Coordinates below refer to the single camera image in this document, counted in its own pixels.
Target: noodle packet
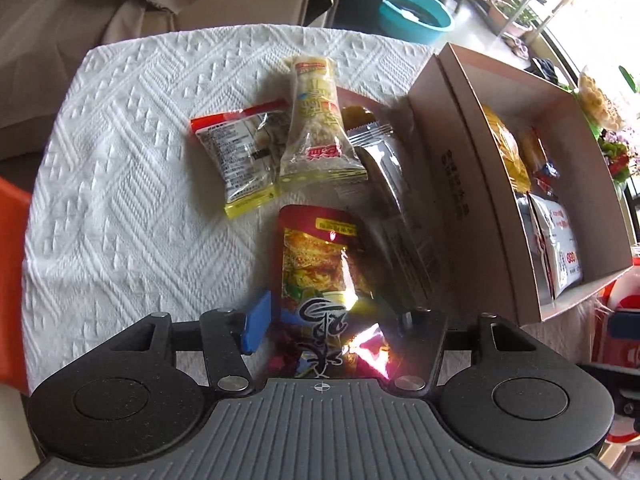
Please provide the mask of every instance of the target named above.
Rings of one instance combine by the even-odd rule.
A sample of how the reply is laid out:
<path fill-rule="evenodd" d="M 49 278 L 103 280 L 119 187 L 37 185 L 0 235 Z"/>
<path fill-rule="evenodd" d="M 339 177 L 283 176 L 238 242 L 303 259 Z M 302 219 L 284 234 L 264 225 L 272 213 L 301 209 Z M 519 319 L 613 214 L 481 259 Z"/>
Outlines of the noodle packet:
<path fill-rule="evenodd" d="M 507 170 L 511 188 L 519 193 L 528 193 L 531 191 L 531 181 L 527 174 L 527 168 L 518 153 L 516 139 L 491 108 L 483 105 L 482 111 L 494 134 L 494 140 L 498 146 L 504 168 Z"/>
<path fill-rule="evenodd" d="M 290 124 L 288 108 L 285 100 L 277 100 L 191 120 L 191 130 L 225 181 L 229 218 L 278 195 L 278 166 Z"/>
<path fill-rule="evenodd" d="M 292 342 L 297 377 L 389 377 L 380 325 L 395 319 L 362 273 L 364 250 L 344 211 L 306 205 L 280 210 L 273 297 L 280 338 Z"/>
<path fill-rule="evenodd" d="M 280 163 L 282 185 L 295 188 L 318 180 L 366 180 L 367 172 L 344 131 L 333 62 L 298 56 L 291 74 L 293 111 Z"/>

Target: red food packet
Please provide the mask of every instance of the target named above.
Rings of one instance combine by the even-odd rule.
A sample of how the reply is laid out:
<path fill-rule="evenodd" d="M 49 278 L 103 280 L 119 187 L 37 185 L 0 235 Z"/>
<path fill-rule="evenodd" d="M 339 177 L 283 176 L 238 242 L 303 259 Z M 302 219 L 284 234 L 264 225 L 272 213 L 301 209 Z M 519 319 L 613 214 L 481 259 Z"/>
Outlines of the red food packet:
<path fill-rule="evenodd" d="M 285 206 L 274 259 L 274 319 L 286 351 L 296 352 L 292 374 L 388 378 L 389 348 L 378 323 L 389 314 L 362 273 L 365 255 L 353 218 Z"/>

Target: crosshair marking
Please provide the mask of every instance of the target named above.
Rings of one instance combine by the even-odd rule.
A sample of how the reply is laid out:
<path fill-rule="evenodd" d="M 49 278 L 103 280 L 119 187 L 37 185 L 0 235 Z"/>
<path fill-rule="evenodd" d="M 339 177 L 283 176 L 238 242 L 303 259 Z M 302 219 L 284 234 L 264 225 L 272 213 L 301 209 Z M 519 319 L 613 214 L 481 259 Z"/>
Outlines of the crosshair marking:
<path fill-rule="evenodd" d="M 329 386 L 327 383 L 318 383 L 314 386 L 314 389 L 322 393 L 327 391 L 330 387 L 331 386 Z"/>

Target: white packet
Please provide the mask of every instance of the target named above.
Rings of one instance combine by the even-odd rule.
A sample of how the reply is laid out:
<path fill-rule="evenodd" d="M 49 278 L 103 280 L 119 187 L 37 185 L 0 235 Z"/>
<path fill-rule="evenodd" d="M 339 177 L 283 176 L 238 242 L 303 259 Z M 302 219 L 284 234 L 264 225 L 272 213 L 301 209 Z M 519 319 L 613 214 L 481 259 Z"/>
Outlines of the white packet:
<path fill-rule="evenodd" d="M 529 195 L 536 241 L 553 299 L 582 279 L 577 244 L 569 218 L 559 203 Z"/>

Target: open cardboard box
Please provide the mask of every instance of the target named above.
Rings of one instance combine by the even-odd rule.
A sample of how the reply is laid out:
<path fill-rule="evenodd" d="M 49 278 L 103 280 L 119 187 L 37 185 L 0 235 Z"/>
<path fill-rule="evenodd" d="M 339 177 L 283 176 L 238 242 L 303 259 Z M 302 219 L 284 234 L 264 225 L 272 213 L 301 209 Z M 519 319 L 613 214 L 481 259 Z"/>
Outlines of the open cardboard box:
<path fill-rule="evenodd" d="M 442 202 L 460 313 L 519 325 L 576 305 L 632 265 L 609 171 L 575 99 L 561 88 L 447 44 L 409 92 Z M 583 280 L 540 303 L 515 196 L 481 105 L 518 138 L 535 127 L 560 172 L 554 184 L 578 243 Z"/>

